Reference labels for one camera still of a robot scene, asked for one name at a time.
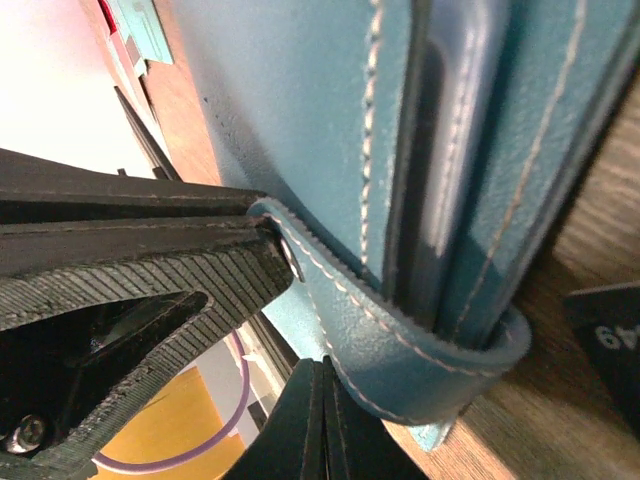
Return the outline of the blue leather card holder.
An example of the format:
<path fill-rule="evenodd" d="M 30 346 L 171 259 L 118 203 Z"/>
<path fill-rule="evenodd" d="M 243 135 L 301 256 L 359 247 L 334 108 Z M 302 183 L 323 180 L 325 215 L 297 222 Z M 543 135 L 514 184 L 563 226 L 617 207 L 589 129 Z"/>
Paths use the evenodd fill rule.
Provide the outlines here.
<path fill-rule="evenodd" d="M 635 1 L 177 1 L 224 185 L 298 273 L 268 316 L 438 447 L 527 352 L 512 304 L 639 54 Z"/>

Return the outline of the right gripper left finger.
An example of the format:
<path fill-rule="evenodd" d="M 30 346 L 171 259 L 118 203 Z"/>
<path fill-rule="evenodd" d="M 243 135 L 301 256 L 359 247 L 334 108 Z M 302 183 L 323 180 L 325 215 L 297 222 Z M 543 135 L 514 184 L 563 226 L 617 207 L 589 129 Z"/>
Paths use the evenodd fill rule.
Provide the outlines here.
<path fill-rule="evenodd" d="M 322 364 L 301 360 L 258 437 L 226 479 L 323 479 Z"/>

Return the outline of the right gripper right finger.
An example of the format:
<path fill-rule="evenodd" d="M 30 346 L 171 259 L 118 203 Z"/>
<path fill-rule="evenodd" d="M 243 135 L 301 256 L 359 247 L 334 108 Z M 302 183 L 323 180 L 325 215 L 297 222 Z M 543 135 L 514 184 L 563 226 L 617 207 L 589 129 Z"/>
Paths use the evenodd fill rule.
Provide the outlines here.
<path fill-rule="evenodd" d="M 361 408 L 323 358 L 324 446 L 330 479 L 424 479 L 382 421 Z"/>

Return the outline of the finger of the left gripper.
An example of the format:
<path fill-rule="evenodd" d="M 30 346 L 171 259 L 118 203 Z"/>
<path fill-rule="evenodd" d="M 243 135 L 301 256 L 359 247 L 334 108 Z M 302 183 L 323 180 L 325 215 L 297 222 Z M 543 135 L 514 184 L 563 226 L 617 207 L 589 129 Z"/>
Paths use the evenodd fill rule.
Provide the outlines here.
<path fill-rule="evenodd" d="M 242 216 L 264 193 L 99 173 L 3 149 L 1 222 Z"/>
<path fill-rule="evenodd" d="M 176 374 L 284 293 L 253 219 L 126 219 L 1 229 L 1 434 L 33 415 L 5 479 L 66 479 Z"/>

